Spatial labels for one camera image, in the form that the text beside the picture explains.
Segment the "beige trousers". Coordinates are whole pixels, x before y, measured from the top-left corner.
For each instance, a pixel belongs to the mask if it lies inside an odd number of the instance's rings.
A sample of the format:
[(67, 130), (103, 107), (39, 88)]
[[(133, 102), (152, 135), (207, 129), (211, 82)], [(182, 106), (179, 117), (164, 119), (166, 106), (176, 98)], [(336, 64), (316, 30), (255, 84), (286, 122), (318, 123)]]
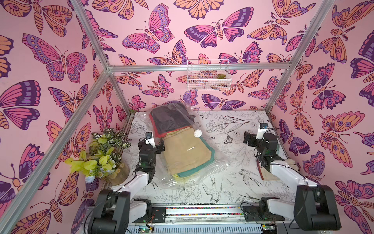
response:
[(195, 137), (194, 131), (187, 127), (163, 138), (163, 157), (171, 175), (187, 177), (214, 161), (214, 150), (202, 137)]

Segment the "clear plastic vacuum bag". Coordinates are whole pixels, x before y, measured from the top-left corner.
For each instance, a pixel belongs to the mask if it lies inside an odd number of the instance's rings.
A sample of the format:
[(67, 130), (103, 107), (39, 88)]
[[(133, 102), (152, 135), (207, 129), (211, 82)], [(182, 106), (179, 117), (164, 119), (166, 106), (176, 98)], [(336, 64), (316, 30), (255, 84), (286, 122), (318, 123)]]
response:
[(150, 126), (145, 142), (154, 145), (159, 154), (155, 175), (161, 186), (188, 188), (228, 167), (228, 157), (190, 104), (161, 105), (143, 113), (142, 120)]

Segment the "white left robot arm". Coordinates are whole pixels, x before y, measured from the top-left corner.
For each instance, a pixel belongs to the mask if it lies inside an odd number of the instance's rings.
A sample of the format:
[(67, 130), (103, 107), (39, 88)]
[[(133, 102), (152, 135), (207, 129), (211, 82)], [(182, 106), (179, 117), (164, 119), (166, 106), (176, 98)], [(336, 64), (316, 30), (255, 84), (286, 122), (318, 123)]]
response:
[(156, 145), (153, 139), (143, 139), (138, 143), (139, 162), (134, 177), (117, 190), (102, 190), (96, 205), (88, 214), (83, 224), (85, 234), (126, 234), (128, 225), (142, 218), (148, 218), (152, 203), (146, 199), (131, 199), (146, 187), (155, 175), (156, 156), (165, 151), (161, 139)]

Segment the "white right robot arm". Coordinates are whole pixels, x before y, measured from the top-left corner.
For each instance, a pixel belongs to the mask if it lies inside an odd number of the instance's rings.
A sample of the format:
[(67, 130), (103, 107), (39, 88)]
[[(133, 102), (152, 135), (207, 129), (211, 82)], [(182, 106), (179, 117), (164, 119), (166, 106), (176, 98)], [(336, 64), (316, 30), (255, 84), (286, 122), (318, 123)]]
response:
[(276, 154), (276, 135), (266, 131), (262, 138), (258, 138), (255, 134), (245, 132), (243, 142), (255, 148), (260, 168), (280, 179), (296, 194), (294, 202), (262, 197), (258, 208), (261, 218), (268, 215), (288, 218), (303, 231), (337, 231), (341, 228), (333, 190), (307, 179), (279, 157)]

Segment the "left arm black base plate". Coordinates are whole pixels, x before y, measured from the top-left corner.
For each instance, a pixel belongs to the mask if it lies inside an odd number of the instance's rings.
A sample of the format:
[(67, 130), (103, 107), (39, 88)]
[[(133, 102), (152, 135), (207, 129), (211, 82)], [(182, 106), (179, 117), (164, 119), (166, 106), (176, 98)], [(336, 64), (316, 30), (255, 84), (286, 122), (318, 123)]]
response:
[(134, 221), (133, 223), (165, 223), (166, 221), (166, 207), (152, 207), (151, 210), (147, 210), (146, 214)]

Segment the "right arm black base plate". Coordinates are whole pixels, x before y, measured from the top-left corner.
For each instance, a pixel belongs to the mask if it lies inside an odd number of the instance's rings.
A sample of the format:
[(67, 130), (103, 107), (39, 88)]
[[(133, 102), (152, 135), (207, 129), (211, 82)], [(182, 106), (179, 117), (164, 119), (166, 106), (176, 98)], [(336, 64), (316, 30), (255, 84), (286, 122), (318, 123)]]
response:
[(285, 218), (280, 215), (275, 215), (262, 211), (259, 206), (253, 206), (245, 204), (241, 206), (241, 211), (243, 212), (244, 219), (246, 222), (256, 221), (256, 222), (273, 222), (273, 221), (285, 221)]

